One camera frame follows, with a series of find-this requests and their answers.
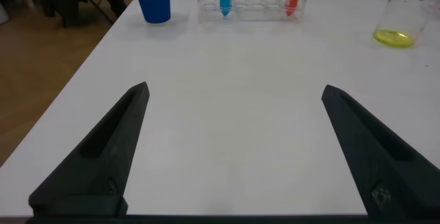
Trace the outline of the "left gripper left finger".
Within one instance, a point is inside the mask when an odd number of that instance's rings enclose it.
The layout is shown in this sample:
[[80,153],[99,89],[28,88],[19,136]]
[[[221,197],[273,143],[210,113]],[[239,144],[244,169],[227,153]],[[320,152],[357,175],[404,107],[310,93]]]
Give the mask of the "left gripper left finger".
[[124,191],[149,101],[145,82],[131,87],[33,191],[34,216],[127,213]]

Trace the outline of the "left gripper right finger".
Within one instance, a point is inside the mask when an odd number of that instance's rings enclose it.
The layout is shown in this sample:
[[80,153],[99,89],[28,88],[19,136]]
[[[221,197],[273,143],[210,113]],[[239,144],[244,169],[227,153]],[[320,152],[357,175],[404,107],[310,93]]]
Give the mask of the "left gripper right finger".
[[321,100],[370,219],[438,219],[439,169],[345,91]]

